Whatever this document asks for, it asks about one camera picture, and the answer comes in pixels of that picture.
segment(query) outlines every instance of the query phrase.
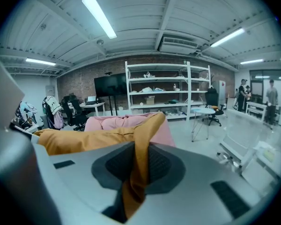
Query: yellow cloth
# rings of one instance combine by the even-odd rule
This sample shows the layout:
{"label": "yellow cloth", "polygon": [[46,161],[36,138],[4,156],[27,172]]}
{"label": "yellow cloth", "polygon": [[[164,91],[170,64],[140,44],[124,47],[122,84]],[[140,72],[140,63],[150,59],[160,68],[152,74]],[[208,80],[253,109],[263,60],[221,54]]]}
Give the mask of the yellow cloth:
{"label": "yellow cloth", "polygon": [[34,134],[40,136],[38,143],[46,147],[49,155],[82,152],[135,141],[133,169],[130,178],[122,187],[125,214],[127,218],[130,218],[145,199],[145,187],[148,184],[149,141],[164,120],[164,114],[157,113],[135,127],[120,127],[95,132],[43,129]]}

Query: smoke detector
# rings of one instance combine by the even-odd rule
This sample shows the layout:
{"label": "smoke detector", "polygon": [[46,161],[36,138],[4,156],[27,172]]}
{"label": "smoke detector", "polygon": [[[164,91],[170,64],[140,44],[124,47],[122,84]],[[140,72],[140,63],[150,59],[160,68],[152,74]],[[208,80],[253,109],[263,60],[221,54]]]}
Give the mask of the smoke detector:
{"label": "smoke detector", "polygon": [[99,40],[97,41],[97,44],[98,44],[98,45],[103,45],[103,43],[104,43],[104,41],[103,41],[102,39],[99,39]]}

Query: round white table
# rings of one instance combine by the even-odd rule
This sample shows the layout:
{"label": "round white table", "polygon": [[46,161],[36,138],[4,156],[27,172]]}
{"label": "round white table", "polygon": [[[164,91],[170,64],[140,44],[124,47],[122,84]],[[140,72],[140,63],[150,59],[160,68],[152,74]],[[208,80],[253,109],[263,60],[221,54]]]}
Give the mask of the round white table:
{"label": "round white table", "polygon": [[204,123],[201,124],[201,127],[199,127],[198,132],[196,133],[196,135],[194,136],[194,131],[196,126],[199,123],[199,120],[197,120],[197,114],[202,114],[205,115],[206,118],[204,119],[204,121],[206,122],[206,127],[207,127],[207,138],[209,137],[209,125],[208,125],[208,121],[209,121],[209,115],[214,114],[215,111],[211,108],[205,108],[205,107],[193,107],[191,108],[191,112],[195,114],[195,119],[193,120],[193,127],[192,127],[192,142],[195,139],[195,137],[198,135],[199,131],[201,130],[201,127],[203,126]]}

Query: air vent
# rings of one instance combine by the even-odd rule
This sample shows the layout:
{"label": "air vent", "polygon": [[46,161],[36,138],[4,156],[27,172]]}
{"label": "air vent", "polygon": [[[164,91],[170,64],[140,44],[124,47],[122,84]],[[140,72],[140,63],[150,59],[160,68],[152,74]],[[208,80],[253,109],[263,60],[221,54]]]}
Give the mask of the air vent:
{"label": "air vent", "polygon": [[159,51],[176,54],[190,54],[197,51],[198,44],[177,37],[163,37]]}
{"label": "air vent", "polygon": [[171,37],[164,37],[163,38],[163,42],[164,43],[174,43],[174,44],[180,44],[180,45],[186,45],[186,46],[191,46],[191,47],[198,47],[197,43],[191,42],[191,41],[187,41],[187,40],[183,40],[183,39],[179,39],[179,38],[171,38]]}

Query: box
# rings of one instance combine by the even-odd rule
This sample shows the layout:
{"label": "box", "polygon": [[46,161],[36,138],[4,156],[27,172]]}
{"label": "box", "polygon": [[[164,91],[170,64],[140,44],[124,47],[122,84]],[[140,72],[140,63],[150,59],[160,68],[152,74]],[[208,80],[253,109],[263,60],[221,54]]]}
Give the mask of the box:
{"label": "box", "polygon": [[146,104],[147,105],[154,105],[154,98],[155,98],[155,96],[146,97],[145,98]]}

